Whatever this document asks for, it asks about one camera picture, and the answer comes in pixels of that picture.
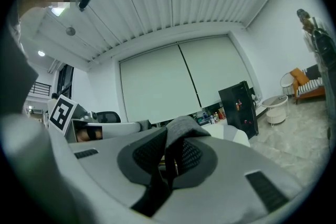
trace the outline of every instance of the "black office chair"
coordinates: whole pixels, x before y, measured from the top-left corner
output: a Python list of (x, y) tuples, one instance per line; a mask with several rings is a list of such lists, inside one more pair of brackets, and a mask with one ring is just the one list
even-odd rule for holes
[(103, 111), (98, 112), (98, 122), (99, 123), (120, 123), (120, 117), (114, 111)]

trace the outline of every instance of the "floor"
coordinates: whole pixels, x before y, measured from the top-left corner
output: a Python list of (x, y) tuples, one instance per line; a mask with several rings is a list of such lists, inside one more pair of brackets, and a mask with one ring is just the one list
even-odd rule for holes
[(296, 176), (303, 186), (316, 182), (330, 157), (326, 101), (312, 99), (295, 105), (290, 98), (289, 117), (271, 127), (266, 114), (258, 119), (259, 134), (251, 148)]

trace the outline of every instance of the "roller blind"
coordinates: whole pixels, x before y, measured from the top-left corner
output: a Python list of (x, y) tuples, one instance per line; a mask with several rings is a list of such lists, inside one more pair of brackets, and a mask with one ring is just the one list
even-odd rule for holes
[(253, 87), (247, 69), (228, 37), (180, 44), (202, 107), (218, 103), (218, 91), (244, 80)]
[(120, 70), (129, 121), (157, 123), (201, 110), (177, 45), (122, 62)]

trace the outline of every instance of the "person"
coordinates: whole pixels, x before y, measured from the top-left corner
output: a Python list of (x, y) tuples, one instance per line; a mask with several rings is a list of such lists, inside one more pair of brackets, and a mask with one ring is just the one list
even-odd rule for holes
[(6, 88), (0, 96), (0, 115), (22, 113), (29, 90), (37, 79), (37, 73), (27, 63), (20, 43), (20, 18), (34, 7), (59, 7), (61, 3), (73, 1), (76, 0), (16, 0), (13, 4), (1, 32), (0, 54), (10, 55), (11, 59), (16, 60), (11, 62), (7, 57), (0, 61), (0, 79), (7, 81)]
[(321, 73), (323, 85), (325, 88), (325, 98), (327, 103), (327, 110), (328, 110), (328, 118), (329, 118), (329, 128), (328, 128), (328, 139), (332, 139), (335, 141), (336, 139), (336, 105), (335, 105), (335, 95), (333, 94), (333, 90), (331, 88), (330, 80), (335, 79), (329, 76), (328, 70), (326, 66), (324, 66), (323, 61), (321, 59), (320, 54), (317, 52), (314, 42), (313, 42), (313, 30), (315, 29), (314, 19), (316, 21), (317, 27), (324, 30), (329, 37), (331, 37), (334, 41), (335, 38), (333, 37), (333, 32), (330, 28), (319, 18), (314, 17), (311, 18), (309, 13), (303, 9), (297, 10), (297, 16), (299, 17), (303, 27), (302, 27), (302, 34), (303, 39), (307, 45), (309, 52), (314, 53), (314, 57), (317, 62), (318, 69)]
[(57, 103), (57, 99), (58, 99), (58, 94), (53, 93), (51, 95), (51, 99), (48, 100), (48, 102), (47, 102), (49, 116), (51, 116), (52, 110), (54, 109), (55, 104)]

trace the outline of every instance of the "black railing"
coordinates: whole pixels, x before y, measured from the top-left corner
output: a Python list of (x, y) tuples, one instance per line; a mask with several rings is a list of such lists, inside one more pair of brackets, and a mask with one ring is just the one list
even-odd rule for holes
[(32, 86), (29, 92), (49, 96), (50, 88), (51, 88), (51, 85), (35, 81), (34, 85)]

